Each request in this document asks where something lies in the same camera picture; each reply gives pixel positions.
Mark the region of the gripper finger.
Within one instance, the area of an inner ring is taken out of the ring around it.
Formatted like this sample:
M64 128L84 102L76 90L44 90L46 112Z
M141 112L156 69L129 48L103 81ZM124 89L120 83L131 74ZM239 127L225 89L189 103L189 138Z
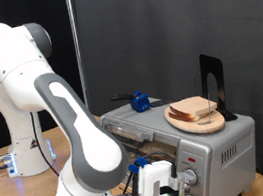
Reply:
M182 179L182 184L184 185L184 189L190 189L191 185L189 184L189 179L186 177L186 175L182 174L180 179Z

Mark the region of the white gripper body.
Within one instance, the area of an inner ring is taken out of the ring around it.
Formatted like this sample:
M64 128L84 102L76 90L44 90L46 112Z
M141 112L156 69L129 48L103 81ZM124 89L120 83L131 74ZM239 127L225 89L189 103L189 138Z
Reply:
M147 163L137 169L140 196L183 196L181 173L169 161Z

